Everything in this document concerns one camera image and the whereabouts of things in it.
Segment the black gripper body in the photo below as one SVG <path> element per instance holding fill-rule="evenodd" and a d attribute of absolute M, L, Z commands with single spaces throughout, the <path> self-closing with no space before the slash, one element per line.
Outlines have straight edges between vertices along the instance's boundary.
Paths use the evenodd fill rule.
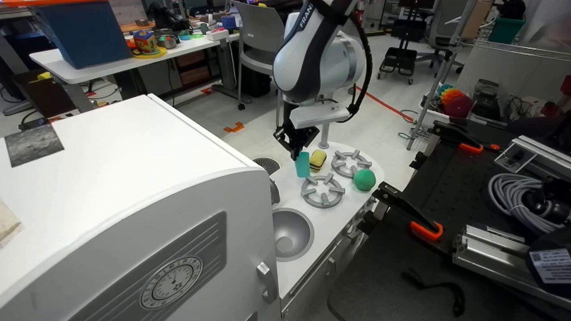
<path fill-rule="evenodd" d="M 294 111 L 292 104 L 283 104 L 281 117 L 283 124 L 276 127 L 272 138 L 290 154 L 292 150 L 303 150 L 308 147 L 314 138 L 319 134 L 317 127 L 296 129 L 289 120 Z"/>

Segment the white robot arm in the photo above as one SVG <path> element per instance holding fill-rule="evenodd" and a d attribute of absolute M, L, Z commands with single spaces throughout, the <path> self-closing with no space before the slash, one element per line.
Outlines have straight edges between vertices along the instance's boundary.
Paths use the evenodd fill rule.
<path fill-rule="evenodd" d="M 363 79 L 367 90 L 372 60 L 367 38 L 355 20 L 358 0 L 303 0 L 287 17 L 283 43 L 272 60 L 272 81 L 283 102 L 283 124 L 272 138 L 292 159 L 312 143 L 319 127 L 351 120 L 363 101 L 358 95 L 340 109 L 338 90 L 353 90 Z"/>

